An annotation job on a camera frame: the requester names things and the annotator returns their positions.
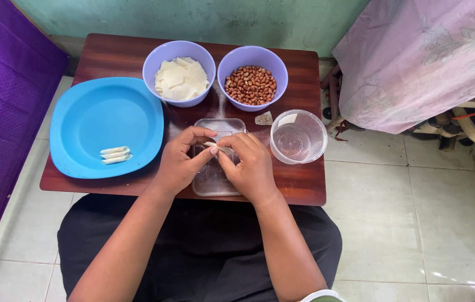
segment wooden table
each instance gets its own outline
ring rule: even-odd
[[[81,54],[73,85],[102,77],[126,76],[142,79],[142,65],[148,54],[168,40],[89,34]],[[213,56],[215,64],[238,46],[199,43]],[[191,108],[178,108],[163,105],[165,132],[163,141],[167,142],[183,129],[192,126],[201,118],[239,118],[247,130],[257,136],[269,148],[269,126],[258,126],[254,117],[271,111],[273,118],[290,109],[303,109],[321,118],[320,81],[318,54],[313,51],[294,51],[271,49],[286,64],[288,69],[288,88],[273,105],[258,112],[238,110],[214,88],[206,99]],[[146,167],[135,172],[113,178],[87,180],[71,178],[59,172],[51,156],[47,159],[40,188],[48,191],[68,191],[117,195],[139,195],[152,181],[159,168],[159,155]],[[323,205],[326,201],[323,156],[307,164],[289,165],[272,156],[274,179],[289,204]],[[241,200],[243,196],[200,197],[194,194],[189,185],[180,192],[179,198],[201,198],[217,200]]]

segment hand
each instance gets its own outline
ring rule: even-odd
[[[194,175],[217,154],[218,150],[209,147],[194,158],[190,158],[187,151],[191,146],[202,144],[208,141],[208,137],[216,135],[213,130],[191,126],[169,141],[163,150],[159,171],[151,186],[172,196],[185,189],[193,181]]]
[[[273,178],[273,163],[268,149],[252,134],[238,133],[225,136],[217,142],[219,147],[230,147],[239,155],[234,165],[223,151],[219,151],[219,164],[228,180],[253,205],[281,196]]]

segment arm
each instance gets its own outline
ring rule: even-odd
[[[262,231],[269,276],[279,301],[300,301],[327,289],[312,253],[273,178],[271,155],[252,134],[226,136],[218,143],[234,149],[236,166],[224,152],[219,162],[228,179],[253,204]]]
[[[206,141],[206,136],[216,135],[206,128],[189,127],[167,143],[152,183],[133,203],[88,266],[68,301],[133,300],[174,196],[191,183],[217,149],[207,148],[193,159],[187,156],[187,151],[191,146]]]

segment purple bowl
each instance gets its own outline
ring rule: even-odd
[[[225,90],[225,79],[239,66],[258,66],[271,72],[273,78],[277,81],[277,93],[273,100],[263,105],[246,105],[234,100]],[[288,87],[288,71],[283,61],[275,55],[273,51],[260,46],[243,46],[230,51],[219,63],[217,70],[217,81],[221,86],[222,92],[238,109],[247,112],[259,111],[273,104],[281,98]]]
[[[175,58],[190,57],[198,61],[207,75],[210,85],[201,95],[190,100],[167,100],[155,90],[155,74],[161,68],[163,61],[172,61]],[[156,47],[144,61],[142,66],[142,78],[148,87],[148,90],[160,100],[176,107],[193,107],[200,103],[210,92],[210,88],[215,80],[215,61],[211,54],[202,46],[189,41],[171,41]]]

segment blue plate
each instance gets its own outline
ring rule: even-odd
[[[106,178],[146,166],[163,139],[161,102],[141,79],[107,77],[77,84],[57,102],[50,148],[60,172],[75,178]],[[103,164],[100,151],[127,146],[128,161]]]

